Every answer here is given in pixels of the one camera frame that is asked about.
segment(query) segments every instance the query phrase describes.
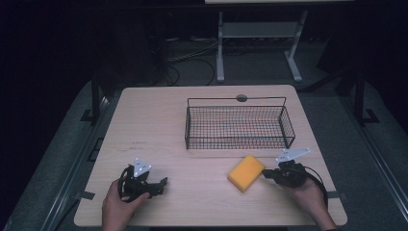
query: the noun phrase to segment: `wire basket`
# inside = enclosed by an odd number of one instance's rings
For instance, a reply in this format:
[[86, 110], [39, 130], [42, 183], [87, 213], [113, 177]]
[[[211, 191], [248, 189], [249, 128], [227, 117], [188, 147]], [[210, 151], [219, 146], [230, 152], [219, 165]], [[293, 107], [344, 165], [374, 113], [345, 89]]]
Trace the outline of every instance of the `wire basket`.
[[[265, 103], [266, 99], [279, 99], [283, 104], [269, 105], [270, 102]], [[192, 101], [199, 102], [198, 106], [193, 106]], [[244, 95], [237, 98], [189, 98], [186, 148], [290, 148], [295, 136], [285, 102], [286, 97], [246, 98]]]

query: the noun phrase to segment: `person's right hand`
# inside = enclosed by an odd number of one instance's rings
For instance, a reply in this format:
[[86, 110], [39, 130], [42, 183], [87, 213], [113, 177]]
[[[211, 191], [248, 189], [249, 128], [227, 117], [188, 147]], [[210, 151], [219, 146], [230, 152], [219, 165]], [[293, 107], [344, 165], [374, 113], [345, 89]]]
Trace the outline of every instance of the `person's right hand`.
[[302, 186], [297, 188], [280, 187], [288, 192], [297, 205], [312, 217], [320, 230], [337, 229], [335, 222], [327, 212], [323, 194], [313, 180], [308, 178]]
[[117, 190], [118, 180], [113, 181], [109, 187], [108, 193], [102, 206], [102, 230], [104, 231], [122, 231], [128, 225], [133, 213], [139, 206], [149, 198], [146, 192], [136, 200], [126, 203], [120, 199]]

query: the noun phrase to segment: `sponge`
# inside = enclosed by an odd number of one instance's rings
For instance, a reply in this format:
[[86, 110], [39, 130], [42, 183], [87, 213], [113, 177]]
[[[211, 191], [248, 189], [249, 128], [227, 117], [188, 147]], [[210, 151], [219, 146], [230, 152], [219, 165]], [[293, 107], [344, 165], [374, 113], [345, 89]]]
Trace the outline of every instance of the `sponge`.
[[241, 192], [255, 181], [261, 174], [265, 165], [252, 155], [247, 155], [243, 160], [228, 173], [228, 180], [231, 181]]

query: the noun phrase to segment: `person's left hand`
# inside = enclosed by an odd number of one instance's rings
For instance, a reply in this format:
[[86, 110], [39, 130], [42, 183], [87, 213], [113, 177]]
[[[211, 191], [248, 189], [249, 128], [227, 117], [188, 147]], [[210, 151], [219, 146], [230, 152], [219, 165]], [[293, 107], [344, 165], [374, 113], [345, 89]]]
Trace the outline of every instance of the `person's left hand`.
[[112, 182], [102, 206], [102, 230], [122, 231], [128, 225], [133, 213], [150, 196], [142, 194], [132, 202], [126, 203], [120, 199], [118, 180]]

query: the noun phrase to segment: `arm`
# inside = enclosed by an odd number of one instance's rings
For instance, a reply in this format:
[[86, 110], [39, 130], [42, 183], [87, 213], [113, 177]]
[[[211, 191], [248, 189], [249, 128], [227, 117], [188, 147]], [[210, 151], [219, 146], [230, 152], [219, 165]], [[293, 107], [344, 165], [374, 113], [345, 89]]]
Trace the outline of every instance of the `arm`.
[[330, 214], [327, 212], [319, 187], [311, 179], [298, 188], [281, 186], [290, 193], [301, 209], [310, 215], [320, 230], [337, 229]]
[[136, 200], [123, 202], [117, 191], [118, 180], [113, 181], [102, 205], [102, 230], [122, 231], [128, 225], [133, 213], [149, 197], [149, 193], [144, 193]]

